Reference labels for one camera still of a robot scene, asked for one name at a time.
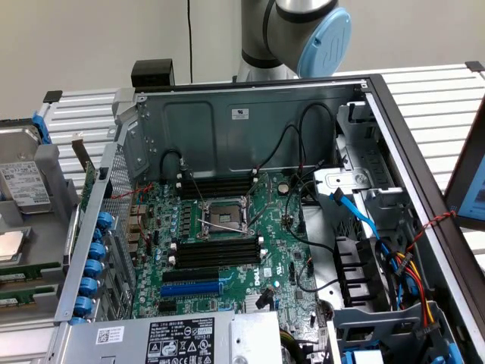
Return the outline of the CPU socket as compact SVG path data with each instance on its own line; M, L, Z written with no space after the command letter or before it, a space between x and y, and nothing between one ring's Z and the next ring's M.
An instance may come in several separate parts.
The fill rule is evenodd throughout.
M246 227L246 197L224 197L218 199L206 199L206 207L203 209L201 202L198 204L199 215L197 222L200 225L196 237L200 240L217 240L226 238L246 238L255 234L254 230ZM229 228L236 228L244 230L245 233L238 233L234 231L222 230L216 227L211 227L206 224L201 224L198 219L211 222L213 224L227 226Z

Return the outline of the metal socket cover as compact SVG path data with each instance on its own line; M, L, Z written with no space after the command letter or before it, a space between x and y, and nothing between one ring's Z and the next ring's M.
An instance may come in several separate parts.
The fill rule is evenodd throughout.
M263 189L264 196L266 197L266 201L263 207L259 211L252 214L251 213L251 208L253 204L252 196L260 188ZM248 193L246 194L246 227L245 227L246 231L250 230L250 227L263 215L263 213L270 206L271 203L272 203L271 179L269 177L269 174L265 172L261 177L254 178L253 185L251 186Z

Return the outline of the green motherboard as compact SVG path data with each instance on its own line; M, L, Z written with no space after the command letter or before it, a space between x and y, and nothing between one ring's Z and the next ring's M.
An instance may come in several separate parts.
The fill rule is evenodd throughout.
M259 264L208 267L219 270L219 282L224 285L221 295L194 295L161 297L164 285L190 284L182 282L164 284L162 274L182 270L175 267L179 243L195 243L200 225L198 204L200 199L181 199L176 191L180 184L153 183L141 189L130 210L128 240L136 269L136 293L132 317L154 318L161 300L181 303L177 315L233 311L244 313L247 295L262 294L257 305L273 297L280 327L304 340L314 339L319 325L315 280L310 262L311 252L305 244L303 229L303 202L305 196L292 192L289 178L282 174L269 174L271 179L270 206L250 227L260 243ZM278 184L287 183L289 193L281 196ZM263 189L253 197L251 213L265 204Z

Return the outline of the black fan shroud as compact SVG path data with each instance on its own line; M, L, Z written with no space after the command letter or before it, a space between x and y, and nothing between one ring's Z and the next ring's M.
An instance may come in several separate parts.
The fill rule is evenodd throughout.
M356 241L337 237L333 260L344 306L366 312L385 312L391 309L390 299L372 243L372 239Z

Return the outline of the grey parts rack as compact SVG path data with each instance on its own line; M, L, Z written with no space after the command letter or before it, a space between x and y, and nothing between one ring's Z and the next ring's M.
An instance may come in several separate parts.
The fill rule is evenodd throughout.
M31 119L0 120L0 127L13 126L35 127ZM15 201L7 200L0 191L0 232L23 230L25 233L18 259L1 262L0 267L59 262L61 270L35 281L0 283L0 292L41 286L55 288L54 293L34 295L33 304L0 307L0 328L50 320L57 309L66 275L64 258L67 255L70 224L79 199L73 181L63 175L56 145L41 143L34 161L45 176L52 209L50 212L25 215Z

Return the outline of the green graphics card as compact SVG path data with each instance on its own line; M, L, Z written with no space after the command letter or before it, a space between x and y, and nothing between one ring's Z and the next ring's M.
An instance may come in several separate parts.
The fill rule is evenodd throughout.
M85 212L97 177L97 172L81 137L73 139L71 147L85 172L85 181L80 197L80 210Z

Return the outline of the blue plastic bracket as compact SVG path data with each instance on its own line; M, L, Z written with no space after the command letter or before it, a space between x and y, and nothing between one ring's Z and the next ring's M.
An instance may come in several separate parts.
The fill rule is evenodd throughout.
M35 111L32 116L32 122L39 132L42 144L52 144L49 130L46 126L43 116L41 116L37 111Z

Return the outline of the blue plastic disk carrier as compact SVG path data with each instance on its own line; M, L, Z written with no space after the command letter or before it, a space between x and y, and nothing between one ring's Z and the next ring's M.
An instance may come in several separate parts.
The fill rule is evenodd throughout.
M445 355L439 355L425 364L465 364L462 354L455 343L446 346ZM353 350L344 353L342 364L384 364L383 355L379 350Z

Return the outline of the silver hard disk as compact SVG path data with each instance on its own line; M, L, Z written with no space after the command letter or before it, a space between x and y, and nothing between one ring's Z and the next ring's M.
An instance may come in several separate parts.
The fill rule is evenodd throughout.
M45 176L34 161L41 143L34 126L0 127L0 191L25 215L52 209Z

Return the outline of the thin metal locking lever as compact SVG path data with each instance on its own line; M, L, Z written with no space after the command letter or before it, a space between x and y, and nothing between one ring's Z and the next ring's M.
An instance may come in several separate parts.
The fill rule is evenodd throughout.
M193 176L192 170L189 168L188 163L183 158L180 159L180 170L184 171L189 176L190 180L192 181L192 183L193 183L193 185L196 189L196 192L199 195L199 199L201 201L201 206L204 209L206 207L204 197L203 197L202 193L200 192L198 184L196 183L196 180Z
M223 226L223 225L213 224L211 222L204 221L202 219L198 219L198 221L201 224L206 224L206 225L209 225L211 227L219 228L219 229L222 229L222 230L234 231L234 232L238 232L238 233L245 233L245 231L244 230L241 230L241 229L236 229L236 228L233 228L233 227L227 227L227 226Z

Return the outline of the blue expansion slot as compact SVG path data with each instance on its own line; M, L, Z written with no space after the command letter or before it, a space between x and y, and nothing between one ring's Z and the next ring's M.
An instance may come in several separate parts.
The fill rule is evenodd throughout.
M164 285L160 289L161 297L181 297L194 295L221 295L224 285L219 281L203 281L190 284Z

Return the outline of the grey power supply unit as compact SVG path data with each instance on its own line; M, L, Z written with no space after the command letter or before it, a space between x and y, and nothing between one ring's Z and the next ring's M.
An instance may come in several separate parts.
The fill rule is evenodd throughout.
M48 364L283 364L274 312L63 324Z

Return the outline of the long black expansion slot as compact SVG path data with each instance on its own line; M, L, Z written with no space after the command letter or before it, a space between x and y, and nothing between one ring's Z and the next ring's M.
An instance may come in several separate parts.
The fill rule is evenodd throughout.
M164 284L218 280L219 270L217 268L175 269L164 272L161 278Z

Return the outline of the metal disk bay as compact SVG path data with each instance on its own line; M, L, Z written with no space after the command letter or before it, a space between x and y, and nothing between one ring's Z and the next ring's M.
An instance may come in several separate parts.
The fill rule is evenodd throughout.
M341 189L346 195L352 195L354 191L372 187L370 175L364 168L322 168L313 173L313 177L317 192L325 196L337 189Z

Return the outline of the dark laptop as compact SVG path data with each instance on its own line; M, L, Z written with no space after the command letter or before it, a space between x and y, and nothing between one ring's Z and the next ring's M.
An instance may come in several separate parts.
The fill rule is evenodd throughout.
M461 227L485 231L485 96L465 138L444 198Z

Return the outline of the open grey PC case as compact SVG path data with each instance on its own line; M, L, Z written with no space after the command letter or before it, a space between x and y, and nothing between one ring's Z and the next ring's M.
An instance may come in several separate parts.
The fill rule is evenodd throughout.
M283 364L342 364L345 352L379 350L384 364L425 364L455 343L465 364L485 364L485 275L443 183L427 162L433 142L377 75L323 80L122 89L56 314L69 324L100 212L106 254L88 322L133 318L136 269L128 227L133 198L150 184L180 184L183 158L195 178L282 174L305 196L303 229L319 317L314 339L279 324ZM313 173L364 168L372 187L320 195ZM337 237L373 240L391 309L346 308L333 260Z

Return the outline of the black box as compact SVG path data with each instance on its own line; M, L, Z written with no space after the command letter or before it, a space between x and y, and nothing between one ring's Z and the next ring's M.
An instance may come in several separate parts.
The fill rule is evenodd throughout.
M130 77L133 87L174 86L173 60L138 60L132 68Z

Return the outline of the silver heat sink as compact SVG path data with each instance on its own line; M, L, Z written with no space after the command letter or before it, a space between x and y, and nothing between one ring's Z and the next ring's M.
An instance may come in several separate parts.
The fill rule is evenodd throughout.
M261 312L271 312L275 310L274 298L268 298L265 301L261 301L257 305L258 300L261 298L262 294L251 294L247 295L243 301L244 303L244 313L261 313Z

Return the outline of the silver CPU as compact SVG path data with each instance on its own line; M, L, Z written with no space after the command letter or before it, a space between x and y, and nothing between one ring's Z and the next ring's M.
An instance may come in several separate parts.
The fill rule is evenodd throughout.
M0 263L18 259L24 237L23 230L0 232Z

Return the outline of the RAM slot white latches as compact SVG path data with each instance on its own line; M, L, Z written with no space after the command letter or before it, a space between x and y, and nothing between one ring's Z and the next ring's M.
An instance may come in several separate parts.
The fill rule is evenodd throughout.
M176 180L179 182L192 183L189 176L185 172L179 172L176 175ZM243 185L251 186L253 179L251 176L226 176L226 177L200 177L195 178L197 184L209 185L209 184L227 184L227 185Z
M240 196L252 187L250 180L199 180L196 184L203 196ZM184 198L192 198L198 194L195 184L190 181L180 182L176 191Z
M175 259L177 269L207 268L259 264L259 256L239 256L239 257L219 257L211 258L207 256L178 257Z
M229 255L230 253L258 253L259 248L226 248L226 249L197 249L196 251L182 251L177 252L178 256L190 256L190 255L201 255L201 254L217 254L217 255Z

